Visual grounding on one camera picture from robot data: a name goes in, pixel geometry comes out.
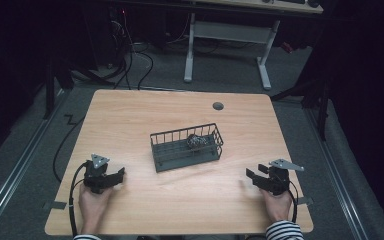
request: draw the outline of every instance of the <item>hand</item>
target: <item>hand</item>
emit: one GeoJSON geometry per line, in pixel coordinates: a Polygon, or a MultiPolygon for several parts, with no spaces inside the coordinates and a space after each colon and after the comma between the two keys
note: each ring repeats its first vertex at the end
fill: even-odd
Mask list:
{"type": "Polygon", "coordinates": [[[288,220],[289,209],[292,204],[292,198],[289,193],[285,191],[280,195],[274,196],[264,189],[260,189],[260,192],[263,194],[270,221],[275,223],[281,220],[288,220]]]}
{"type": "Polygon", "coordinates": [[[79,205],[83,216],[81,234],[97,233],[112,191],[113,187],[105,189],[102,194],[96,194],[84,184],[80,185],[79,205]]]}

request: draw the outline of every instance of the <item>striped sleeve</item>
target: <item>striped sleeve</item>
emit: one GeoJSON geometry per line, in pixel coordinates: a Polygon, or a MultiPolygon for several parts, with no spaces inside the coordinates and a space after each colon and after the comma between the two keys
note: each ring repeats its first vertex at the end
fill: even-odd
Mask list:
{"type": "Polygon", "coordinates": [[[93,235],[77,235],[73,240],[101,240],[99,237],[93,235]]]}
{"type": "Polygon", "coordinates": [[[304,240],[298,224],[289,221],[273,223],[266,231],[267,240],[304,240]]]}

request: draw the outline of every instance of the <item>table leg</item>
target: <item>table leg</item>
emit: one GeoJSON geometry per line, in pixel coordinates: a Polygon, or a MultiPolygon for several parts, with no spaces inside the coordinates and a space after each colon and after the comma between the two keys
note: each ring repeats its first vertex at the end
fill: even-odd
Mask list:
{"type": "Polygon", "coordinates": [[[263,87],[266,90],[271,89],[271,84],[270,84],[270,79],[267,74],[267,69],[266,69],[266,61],[270,53],[270,49],[273,45],[274,38],[276,37],[277,29],[279,28],[280,21],[277,20],[274,22],[273,27],[270,30],[269,37],[267,40],[266,47],[263,52],[262,57],[257,58],[257,63],[258,63],[258,69],[260,70],[260,77],[261,81],[263,82],[263,87]]]}
{"type": "Polygon", "coordinates": [[[192,81],[192,70],[193,70],[193,40],[195,35],[195,13],[191,13],[191,23],[189,29],[189,49],[188,55],[186,56],[185,66],[185,82],[192,81]]]}

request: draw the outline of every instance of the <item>wire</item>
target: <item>wire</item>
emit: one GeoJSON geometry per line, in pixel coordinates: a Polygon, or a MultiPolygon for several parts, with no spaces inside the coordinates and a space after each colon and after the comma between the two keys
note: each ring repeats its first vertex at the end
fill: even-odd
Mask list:
{"type": "Polygon", "coordinates": [[[179,36],[176,40],[167,42],[167,44],[175,43],[175,42],[178,42],[178,41],[183,41],[184,39],[188,39],[187,37],[185,37],[185,38],[182,38],[182,37],[185,35],[186,29],[188,28],[188,23],[189,23],[189,19],[190,19],[190,17],[191,17],[191,14],[189,13],[189,14],[188,14],[188,17],[186,18],[186,24],[185,24],[185,27],[183,28],[183,31],[182,31],[182,33],[180,34],[180,36],[179,36]]]}
{"type": "Polygon", "coordinates": [[[82,179],[82,180],[79,180],[78,182],[76,182],[76,184],[74,185],[74,188],[77,187],[77,185],[79,185],[79,183],[83,182],[85,179],[82,179]]]}
{"type": "Polygon", "coordinates": [[[232,43],[232,41],[222,41],[220,43],[220,45],[224,46],[224,47],[234,48],[234,49],[242,49],[242,48],[252,47],[252,46],[257,45],[257,43],[252,43],[252,42],[242,43],[243,45],[241,45],[241,46],[235,46],[235,45],[228,44],[228,43],[232,43]]]}
{"type": "Polygon", "coordinates": [[[70,129],[70,131],[68,131],[68,133],[65,135],[65,137],[64,137],[64,139],[62,140],[62,142],[60,143],[60,145],[58,146],[58,149],[57,149],[57,151],[56,151],[56,153],[55,153],[55,155],[54,155],[54,160],[52,161],[52,170],[53,170],[53,172],[54,172],[54,176],[55,176],[55,178],[58,180],[58,182],[61,182],[61,178],[58,176],[58,174],[57,174],[57,171],[56,171],[56,167],[55,167],[55,165],[56,165],[56,161],[57,161],[57,157],[58,157],[58,154],[59,154],[59,152],[61,151],[61,148],[62,148],[62,146],[64,145],[64,143],[65,143],[65,141],[67,141],[67,139],[68,139],[68,136],[70,136],[70,134],[71,134],[71,132],[73,132],[73,130],[77,127],[77,126],[79,126],[79,124],[81,123],[81,122],[83,122],[83,120],[85,119],[85,117],[82,117],[71,129],[70,129]]]}
{"type": "Polygon", "coordinates": [[[82,170],[83,167],[87,166],[87,162],[82,163],[80,167],[76,170],[76,173],[73,176],[73,181],[71,182],[71,188],[70,188],[70,197],[68,199],[68,211],[70,214],[70,223],[71,223],[71,231],[73,233],[73,238],[77,236],[77,226],[76,226],[76,217],[74,215],[74,199],[73,199],[73,192],[74,188],[76,187],[77,183],[75,184],[77,175],[79,174],[80,170],[82,170]]]}
{"type": "Polygon", "coordinates": [[[282,184],[282,186],[283,186],[285,189],[288,189],[288,193],[289,193],[289,195],[290,195],[291,198],[292,198],[292,203],[294,204],[294,210],[293,210],[293,213],[292,213],[292,222],[293,222],[293,223],[296,223],[296,221],[297,221],[297,212],[298,212],[298,190],[297,190],[295,184],[292,183],[291,181],[289,181],[289,183],[292,183],[292,185],[293,185],[294,188],[295,188],[295,191],[296,191],[296,194],[297,194],[297,198],[296,198],[296,200],[295,200],[295,197],[294,197],[294,195],[292,194],[291,190],[289,190],[289,188],[288,188],[287,186],[285,186],[285,184],[283,183],[282,179],[280,179],[280,177],[279,177],[276,173],[274,173],[274,172],[271,172],[271,174],[273,174],[273,175],[279,180],[279,182],[282,184]]]}
{"type": "Polygon", "coordinates": [[[126,69],[124,75],[121,76],[120,79],[118,80],[118,82],[114,85],[114,88],[113,88],[113,89],[116,89],[116,88],[118,87],[118,85],[121,83],[121,81],[123,80],[123,78],[126,77],[126,83],[127,83],[127,86],[129,87],[129,90],[132,90],[131,87],[130,87],[129,79],[127,78],[127,73],[129,73],[130,68],[132,67],[132,62],[133,62],[133,57],[132,57],[132,52],[130,51],[130,63],[129,63],[129,67],[126,69]]]}
{"type": "Polygon", "coordinates": [[[126,28],[126,32],[127,32],[127,36],[129,37],[130,44],[133,45],[133,41],[132,41],[132,38],[130,36],[129,29],[127,28],[126,11],[124,11],[124,8],[122,8],[122,10],[123,10],[123,17],[124,17],[124,28],[126,28]]]}
{"type": "Polygon", "coordinates": [[[201,43],[205,43],[205,42],[215,42],[215,47],[214,47],[213,49],[209,50],[209,51],[206,51],[206,52],[204,52],[204,51],[199,51],[199,50],[197,50],[197,49],[194,47],[194,52],[196,52],[196,53],[200,53],[200,54],[210,54],[210,53],[213,53],[213,52],[215,52],[215,51],[219,48],[219,45],[220,45],[220,41],[218,41],[218,40],[212,40],[212,39],[211,39],[211,40],[210,40],[210,39],[206,39],[206,41],[201,39],[200,42],[201,42],[201,43]]]}
{"type": "MultiPolygon", "coordinates": [[[[125,32],[124,32],[123,26],[119,22],[112,20],[111,23],[114,24],[117,28],[117,29],[115,29],[116,32],[112,34],[112,38],[115,42],[115,62],[118,62],[118,58],[119,58],[121,50],[123,49],[122,46],[124,45],[124,41],[125,41],[125,32]]],[[[120,61],[121,61],[120,64],[118,64],[118,67],[114,72],[109,73],[108,75],[102,76],[100,78],[103,80],[108,80],[108,79],[111,79],[113,77],[116,77],[123,70],[125,70],[125,68],[123,68],[123,66],[125,66],[124,59],[121,59],[120,61]]],[[[80,80],[80,81],[90,81],[91,80],[90,78],[87,78],[87,77],[85,78],[85,77],[80,76],[74,72],[71,72],[71,76],[77,80],[80,80]]]]}
{"type": "Polygon", "coordinates": [[[146,76],[148,76],[148,74],[151,72],[151,70],[152,70],[152,68],[153,68],[153,66],[154,66],[154,61],[152,60],[152,58],[151,58],[149,55],[147,55],[147,54],[145,54],[145,53],[137,53],[137,54],[142,54],[142,55],[148,57],[149,60],[151,60],[151,66],[150,66],[148,72],[147,72],[147,73],[146,73],[146,74],[139,80],[139,83],[138,83],[138,90],[140,90],[140,85],[142,84],[142,81],[146,78],[146,76]]]}
{"type": "Polygon", "coordinates": [[[184,38],[184,39],[181,39],[181,40],[179,40],[179,41],[177,41],[177,42],[172,42],[172,43],[170,43],[170,44],[167,44],[166,47],[167,47],[167,48],[170,48],[170,49],[174,49],[174,50],[184,50],[184,49],[187,49],[187,48],[189,47],[188,43],[182,43],[182,45],[180,45],[180,43],[181,43],[182,41],[185,41],[185,40],[187,40],[187,39],[188,39],[188,38],[184,38]]]}

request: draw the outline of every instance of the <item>table top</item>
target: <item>table top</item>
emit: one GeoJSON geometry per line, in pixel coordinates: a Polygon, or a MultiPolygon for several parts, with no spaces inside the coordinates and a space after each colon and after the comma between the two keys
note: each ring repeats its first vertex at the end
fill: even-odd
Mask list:
{"type": "Polygon", "coordinates": [[[270,10],[282,10],[300,13],[323,13],[323,8],[318,6],[317,8],[310,7],[307,1],[305,4],[290,3],[275,0],[274,2],[265,3],[262,0],[193,0],[194,2],[204,2],[212,4],[224,4],[240,7],[252,7],[252,8],[263,8],[270,10]]]}
{"type": "MultiPolygon", "coordinates": [[[[56,201],[68,202],[74,172],[92,153],[111,159],[108,174],[126,169],[100,227],[110,235],[262,233],[270,222],[245,169],[257,173],[258,164],[291,161],[270,98],[263,94],[96,91],[56,201]],[[215,110],[214,102],[224,108],[215,110]],[[150,134],[207,123],[217,124],[224,141],[219,160],[156,172],[150,134]]],[[[294,171],[290,179],[302,196],[294,171]]],[[[80,229],[78,189],[74,196],[80,229]]],[[[305,204],[298,206],[297,223],[304,232],[313,229],[305,204]]],[[[71,234],[68,207],[51,210],[45,231],[71,234]]]]}

